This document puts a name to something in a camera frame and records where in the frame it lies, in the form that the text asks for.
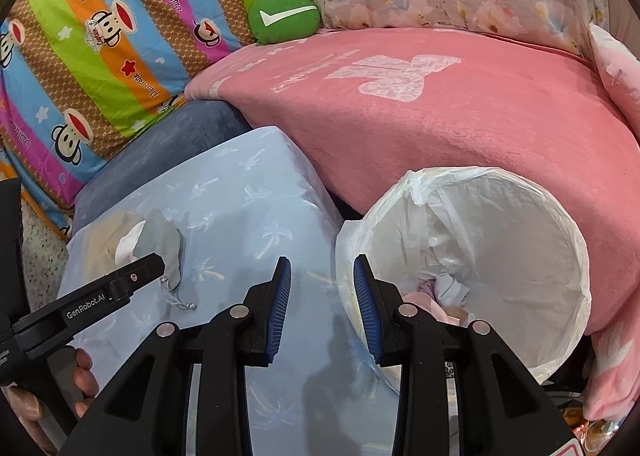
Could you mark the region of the left hand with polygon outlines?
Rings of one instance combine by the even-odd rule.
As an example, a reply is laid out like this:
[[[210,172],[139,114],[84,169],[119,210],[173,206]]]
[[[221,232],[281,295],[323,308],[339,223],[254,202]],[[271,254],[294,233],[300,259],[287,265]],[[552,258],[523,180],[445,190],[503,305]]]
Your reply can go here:
[[[99,393],[92,360],[72,346],[23,361],[1,375],[1,453],[56,455],[50,439],[74,430]]]

